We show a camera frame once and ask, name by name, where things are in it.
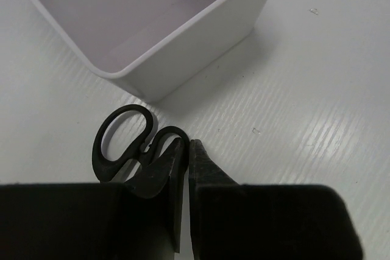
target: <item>white container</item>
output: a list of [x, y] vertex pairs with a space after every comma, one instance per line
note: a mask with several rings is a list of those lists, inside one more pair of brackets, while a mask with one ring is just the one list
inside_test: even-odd
[[32, 1], [92, 72], [152, 102], [248, 35], [267, 0]]

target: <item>white wood grain surface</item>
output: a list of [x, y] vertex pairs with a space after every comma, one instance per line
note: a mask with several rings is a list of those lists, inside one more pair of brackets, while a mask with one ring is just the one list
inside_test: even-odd
[[[240, 183], [335, 188], [366, 259], [390, 259], [389, 45], [390, 0], [269, 0], [248, 38], [147, 107]], [[0, 0], [0, 61], [0, 182], [96, 181], [101, 122], [143, 103], [92, 75], [29, 0]], [[126, 121], [110, 156], [142, 126]], [[185, 206], [177, 259], [188, 225]]]

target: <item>scissors handle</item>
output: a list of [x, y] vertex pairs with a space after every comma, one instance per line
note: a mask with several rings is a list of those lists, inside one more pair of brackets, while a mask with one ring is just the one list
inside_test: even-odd
[[[138, 135], [133, 142], [126, 148], [124, 153], [115, 161], [108, 160], [102, 153], [102, 142], [105, 132], [110, 124], [120, 115], [128, 111], [136, 111], [142, 114], [146, 119], [145, 129]], [[146, 142], [147, 137], [153, 130], [153, 115], [147, 109], [140, 105], [126, 105], [114, 111], [102, 123], [97, 131], [93, 148], [92, 148], [92, 167], [96, 177], [100, 182], [108, 182], [121, 170], [123, 165], [128, 160], [137, 160], [142, 167], [146, 167], [153, 163], [157, 151], [160, 149], [160, 142], [166, 135], [178, 135], [184, 140], [186, 149], [189, 147], [190, 141], [186, 133], [175, 126], [168, 126], [161, 129], [155, 135], [152, 144], [147, 152], [142, 152], [141, 146]]]

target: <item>speck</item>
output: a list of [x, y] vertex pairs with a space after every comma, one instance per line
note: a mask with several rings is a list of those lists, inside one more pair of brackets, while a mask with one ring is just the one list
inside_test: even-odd
[[253, 128], [253, 129], [252, 129], [252, 132], [253, 132], [254, 134], [257, 134], [257, 135], [261, 134], [261, 132], [260, 132], [258, 129], [256, 129], [256, 128]]
[[311, 9], [309, 12], [314, 13], [315, 15], [319, 14], [318, 9]]

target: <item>table surface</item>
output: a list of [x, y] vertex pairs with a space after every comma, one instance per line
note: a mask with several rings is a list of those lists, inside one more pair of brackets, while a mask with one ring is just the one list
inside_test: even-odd
[[[29, 0], [0, 0], [0, 182], [93, 182], [91, 146], [142, 101], [90, 73]], [[390, 0], [268, 0], [254, 32], [155, 105], [240, 183], [320, 183], [390, 259]], [[142, 129], [128, 119], [118, 156]], [[182, 254], [191, 259], [188, 203]]]

